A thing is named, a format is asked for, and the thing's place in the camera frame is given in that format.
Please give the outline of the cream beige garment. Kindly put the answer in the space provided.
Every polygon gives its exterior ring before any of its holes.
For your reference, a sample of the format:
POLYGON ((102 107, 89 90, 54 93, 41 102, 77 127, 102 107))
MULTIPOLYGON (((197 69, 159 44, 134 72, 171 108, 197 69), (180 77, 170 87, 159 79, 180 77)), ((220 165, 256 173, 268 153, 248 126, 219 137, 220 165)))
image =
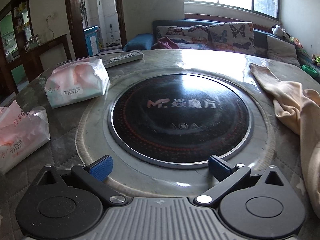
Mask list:
POLYGON ((274 96, 274 112, 300 137, 300 159, 311 205, 319 216, 319 93, 300 82, 281 81, 267 67, 250 64, 255 79, 274 96))

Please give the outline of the dark wooden shelf cabinet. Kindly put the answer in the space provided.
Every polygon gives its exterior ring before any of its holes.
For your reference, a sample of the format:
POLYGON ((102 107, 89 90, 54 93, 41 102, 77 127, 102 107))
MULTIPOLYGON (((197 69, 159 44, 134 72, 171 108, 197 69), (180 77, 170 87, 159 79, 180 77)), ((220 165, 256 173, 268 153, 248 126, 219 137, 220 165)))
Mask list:
POLYGON ((26 45, 33 34, 29 0, 11 0, 1 9, 1 99, 30 80, 26 45))

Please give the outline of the black round induction cooktop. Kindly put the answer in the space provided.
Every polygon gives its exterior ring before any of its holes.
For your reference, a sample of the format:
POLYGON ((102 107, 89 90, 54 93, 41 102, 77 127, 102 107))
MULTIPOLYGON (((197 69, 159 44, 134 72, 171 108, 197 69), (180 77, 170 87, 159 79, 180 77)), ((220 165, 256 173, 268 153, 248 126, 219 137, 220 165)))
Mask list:
POLYGON ((211 155, 237 154, 253 125, 239 88, 195 74, 138 81, 116 97, 108 112, 109 131, 125 152, 173 169, 202 168, 211 155))

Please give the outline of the square butterfly cushion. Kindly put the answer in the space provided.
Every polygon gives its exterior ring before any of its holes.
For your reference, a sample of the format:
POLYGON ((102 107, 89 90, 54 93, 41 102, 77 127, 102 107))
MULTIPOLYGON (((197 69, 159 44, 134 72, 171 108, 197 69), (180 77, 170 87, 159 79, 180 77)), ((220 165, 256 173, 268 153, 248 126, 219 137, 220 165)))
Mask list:
POLYGON ((214 50, 256 55, 252 22, 217 23, 208 28, 214 50))

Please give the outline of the grey remote control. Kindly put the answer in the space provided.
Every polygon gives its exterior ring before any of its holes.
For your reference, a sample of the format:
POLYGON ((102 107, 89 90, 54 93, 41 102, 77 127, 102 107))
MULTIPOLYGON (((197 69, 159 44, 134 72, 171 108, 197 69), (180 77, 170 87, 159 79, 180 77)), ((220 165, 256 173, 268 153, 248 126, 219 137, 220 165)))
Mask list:
POLYGON ((144 54, 140 51, 132 51, 126 54, 121 54, 117 57, 111 59, 104 59, 102 60, 105 68, 110 68, 114 66, 118 66, 120 64, 126 64, 129 62, 141 60, 144 58, 144 54))

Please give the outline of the panda plush toy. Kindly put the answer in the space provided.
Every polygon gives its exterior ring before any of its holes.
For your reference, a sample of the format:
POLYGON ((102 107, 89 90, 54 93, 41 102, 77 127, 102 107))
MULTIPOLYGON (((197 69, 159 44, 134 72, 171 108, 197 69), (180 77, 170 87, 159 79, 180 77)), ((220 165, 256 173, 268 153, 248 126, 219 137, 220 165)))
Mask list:
POLYGON ((291 38, 291 36, 286 32, 286 30, 277 24, 272 26, 271 29, 274 36, 277 36, 284 40, 289 40, 291 38))

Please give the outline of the blue corner sofa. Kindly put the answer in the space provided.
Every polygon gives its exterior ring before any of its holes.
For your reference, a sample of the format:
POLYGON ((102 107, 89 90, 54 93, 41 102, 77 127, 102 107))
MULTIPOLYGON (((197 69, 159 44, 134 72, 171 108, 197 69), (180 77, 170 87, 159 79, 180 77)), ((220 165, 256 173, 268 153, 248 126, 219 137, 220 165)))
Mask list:
MULTIPOLYGON (((236 19, 225 18, 220 16, 205 17, 204 19, 200 18, 187 18, 184 20, 155 20, 152 22, 152 33, 139 34, 130 40, 123 48, 123 51, 131 50, 150 50, 151 46, 156 43, 156 27, 157 26, 167 26, 174 25, 178 27, 189 27, 192 25, 206 25, 210 26, 211 24, 221 23, 220 20, 223 20, 222 23, 232 23, 239 22, 236 19)), ((267 35, 272 36, 271 32, 258 24, 254 24, 254 40, 256 54, 258 57, 267 57, 267 35)), ((304 64, 313 67, 319 73, 319 67, 311 63, 311 56, 307 54, 303 49, 296 48, 297 57, 299 64, 302 66, 304 64)))

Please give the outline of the dark wooden counter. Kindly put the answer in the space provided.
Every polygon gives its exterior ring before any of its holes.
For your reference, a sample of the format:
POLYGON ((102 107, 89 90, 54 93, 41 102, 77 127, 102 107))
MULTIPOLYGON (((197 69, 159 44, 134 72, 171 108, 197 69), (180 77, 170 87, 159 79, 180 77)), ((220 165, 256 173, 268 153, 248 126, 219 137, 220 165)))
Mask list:
POLYGON ((29 82, 33 81, 45 70, 71 59, 72 55, 66 34, 45 42, 21 55, 24 71, 29 82))

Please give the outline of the blue white small cabinet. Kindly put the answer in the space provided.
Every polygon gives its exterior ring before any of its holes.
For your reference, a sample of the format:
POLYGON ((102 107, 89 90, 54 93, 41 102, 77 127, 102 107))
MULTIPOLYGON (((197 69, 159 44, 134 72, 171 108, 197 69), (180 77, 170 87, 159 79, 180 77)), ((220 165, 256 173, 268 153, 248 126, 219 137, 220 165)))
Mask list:
POLYGON ((84 30, 86 46, 87 46, 89 56, 94 56, 99 53, 97 32, 98 32, 97 25, 93 26, 93 27, 86 28, 84 30))

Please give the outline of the green plastic bowl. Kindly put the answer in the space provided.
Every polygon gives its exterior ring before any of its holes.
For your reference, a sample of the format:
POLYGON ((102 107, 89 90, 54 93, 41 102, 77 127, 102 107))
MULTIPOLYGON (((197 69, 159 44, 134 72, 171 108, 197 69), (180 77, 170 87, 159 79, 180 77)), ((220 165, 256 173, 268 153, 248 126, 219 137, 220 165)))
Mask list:
POLYGON ((309 74, 314 79, 319 76, 319 73, 317 70, 315 70, 313 67, 310 67, 306 64, 302 65, 302 70, 304 70, 307 74, 309 74))

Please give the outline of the sealed tissue pack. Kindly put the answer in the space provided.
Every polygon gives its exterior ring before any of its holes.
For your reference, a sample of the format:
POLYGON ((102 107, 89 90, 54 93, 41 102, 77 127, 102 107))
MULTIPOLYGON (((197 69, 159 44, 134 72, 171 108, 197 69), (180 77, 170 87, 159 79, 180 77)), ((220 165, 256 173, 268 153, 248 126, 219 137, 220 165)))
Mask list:
POLYGON ((52 108, 105 95, 109 83, 101 59, 89 57, 65 63, 53 70, 44 90, 52 108))

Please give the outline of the long butterfly cushion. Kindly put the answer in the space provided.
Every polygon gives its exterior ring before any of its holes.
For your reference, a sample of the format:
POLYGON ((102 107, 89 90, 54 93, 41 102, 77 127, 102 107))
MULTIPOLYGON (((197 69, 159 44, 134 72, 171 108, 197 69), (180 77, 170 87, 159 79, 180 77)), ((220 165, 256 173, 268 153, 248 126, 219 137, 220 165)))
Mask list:
POLYGON ((178 49, 210 50, 209 29, 204 25, 189 27, 157 26, 157 41, 165 37, 175 43, 178 49))

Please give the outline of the grey plain cushion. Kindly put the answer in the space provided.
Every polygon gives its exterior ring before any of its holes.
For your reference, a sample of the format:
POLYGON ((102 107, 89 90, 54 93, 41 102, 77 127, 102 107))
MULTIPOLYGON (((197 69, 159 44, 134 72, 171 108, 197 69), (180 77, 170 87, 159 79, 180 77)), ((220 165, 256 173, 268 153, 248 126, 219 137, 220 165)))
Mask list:
POLYGON ((292 64, 301 68, 296 47, 286 41, 267 35, 267 56, 269 59, 292 64))

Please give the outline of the magenta cloth on sofa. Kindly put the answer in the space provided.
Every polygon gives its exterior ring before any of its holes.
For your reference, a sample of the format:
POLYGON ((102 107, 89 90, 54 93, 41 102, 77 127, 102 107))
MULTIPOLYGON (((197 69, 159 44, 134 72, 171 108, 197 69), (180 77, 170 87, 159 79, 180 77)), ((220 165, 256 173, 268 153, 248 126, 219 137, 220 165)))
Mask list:
POLYGON ((179 46, 168 37, 160 38, 151 49, 179 49, 179 46))

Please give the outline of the small plush toys pile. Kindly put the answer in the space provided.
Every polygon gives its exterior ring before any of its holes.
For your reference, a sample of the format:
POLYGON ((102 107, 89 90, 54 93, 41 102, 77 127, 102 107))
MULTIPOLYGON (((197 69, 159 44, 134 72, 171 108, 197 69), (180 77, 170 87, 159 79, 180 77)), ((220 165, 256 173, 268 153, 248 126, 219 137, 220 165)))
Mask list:
POLYGON ((315 54, 312 54, 311 56, 311 63, 316 65, 317 67, 320 67, 320 56, 317 56, 315 54))

